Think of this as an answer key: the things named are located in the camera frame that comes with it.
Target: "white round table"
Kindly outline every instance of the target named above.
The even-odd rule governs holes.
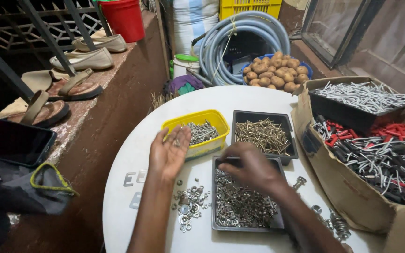
[[[254,86],[219,86],[179,96],[150,113],[121,146],[107,179],[103,203],[106,251],[124,253],[127,250],[148,169],[150,144],[164,121],[191,112],[217,109],[230,126],[234,110],[285,113],[289,115],[292,123],[290,112],[297,101],[296,96],[292,97],[291,94],[279,90]],[[231,134],[232,132],[226,138],[225,147],[230,145]],[[298,152],[300,159],[292,160],[288,166],[284,166],[285,176],[290,185],[296,182],[298,176],[307,178],[306,185],[298,192],[309,207],[314,204],[321,206],[324,218],[327,218],[329,210],[323,191],[316,180],[312,183],[314,176],[310,165],[304,163],[306,171],[301,163],[303,151],[299,149]],[[204,186],[204,192],[210,190],[212,156],[220,153],[221,151],[185,163],[178,176],[184,183],[175,187],[174,194],[177,190],[200,185]],[[199,178],[199,182],[194,181],[195,177]],[[285,234],[214,231],[211,227],[211,209],[203,209],[201,212],[202,217],[192,219],[192,230],[183,233],[179,230],[176,219],[178,212],[171,211],[166,234],[167,252],[295,252]],[[380,252],[383,238],[352,231],[352,236],[346,243],[358,253]]]

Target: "gray hose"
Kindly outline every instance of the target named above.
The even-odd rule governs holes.
[[[247,31],[260,36],[273,49],[270,53],[279,50],[284,55],[290,54],[289,36],[284,26],[271,15],[255,10],[244,11],[235,15],[235,26],[235,32]],[[213,78],[212,83],[217,86],[242,83],[242,75],[230,73],[223,62],[213,77],[232,29],[230,19],[221,20],[207,32],[199,49],[199,65],[206,77],[209,80]]]

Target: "yellow plastic container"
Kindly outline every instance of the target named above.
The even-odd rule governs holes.
[[[263,11],[278,18],[282,0],[220,0],[220,20],[247,10]]]
[[[173,118],[162,124],[162,129],[168,127],[168,133],[170,133],[177,124],[181,124],[182,126],[187,125],[188,123],[204,124],[206,123],[206,120],[217,129],[220,136],[213,138],[210,141],[190,146],[187,155],[185,156],[185,161],[190,161],[221,150],[225,145],[226,136],[229,134],[228,122],[219,111],[209,109]]]

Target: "red bucket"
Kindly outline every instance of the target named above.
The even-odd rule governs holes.
[[[114,34],[121,34],[127,42],[136,42],[145,37],[142,13],[138,0],[98,2]]]

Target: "brown sandal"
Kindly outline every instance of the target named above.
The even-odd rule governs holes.
[[[32,97],[26,112],[8,115],[5,119],[25,125],[48,128],[65,117],[70,111],[70,106],[64,101],[46,104],[47,101],[48,93],[39,90]]]
[[[53,82],[54,74],[50,70],[26,72],[21,76],[25,84],[33,91],[45,90],[49,94],[49,101],[75,101],[92,98],[103,92],[99,84],[83,82],[93,70],[87,69],[76,76],[63,78]]]

